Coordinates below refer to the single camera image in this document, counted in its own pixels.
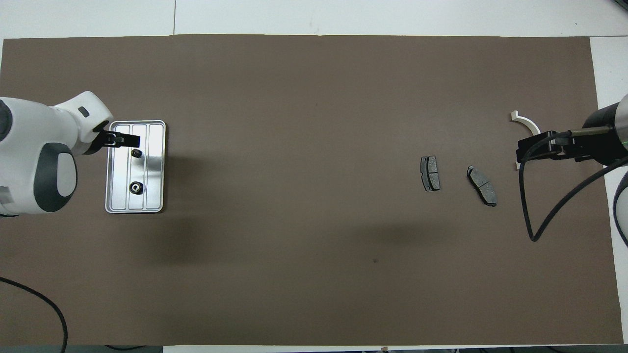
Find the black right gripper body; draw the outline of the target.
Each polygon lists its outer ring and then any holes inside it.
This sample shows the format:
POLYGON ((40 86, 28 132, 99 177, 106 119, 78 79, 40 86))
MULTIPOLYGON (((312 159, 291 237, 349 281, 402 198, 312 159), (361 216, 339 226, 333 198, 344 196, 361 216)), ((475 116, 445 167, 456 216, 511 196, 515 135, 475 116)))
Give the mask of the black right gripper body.
POLYGON ((613 103, 596 110, 581 128, 570 132, 557 159, 592 159, 605 166, 619 161, 624 158, 624 104, 613 103))

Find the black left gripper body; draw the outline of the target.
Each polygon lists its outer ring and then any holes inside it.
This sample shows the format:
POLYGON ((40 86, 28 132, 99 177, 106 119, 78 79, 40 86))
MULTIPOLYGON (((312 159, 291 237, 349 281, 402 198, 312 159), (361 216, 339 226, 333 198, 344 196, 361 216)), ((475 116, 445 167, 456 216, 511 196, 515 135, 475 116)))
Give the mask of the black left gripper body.
POLYGON ((107 124, 108 123, 100 123, 100 125, 96 126, 97 136, 86 150, 86 155, 95 154, 102 148, 116 147, 116 134, 110 130, 105 130, 107 124))

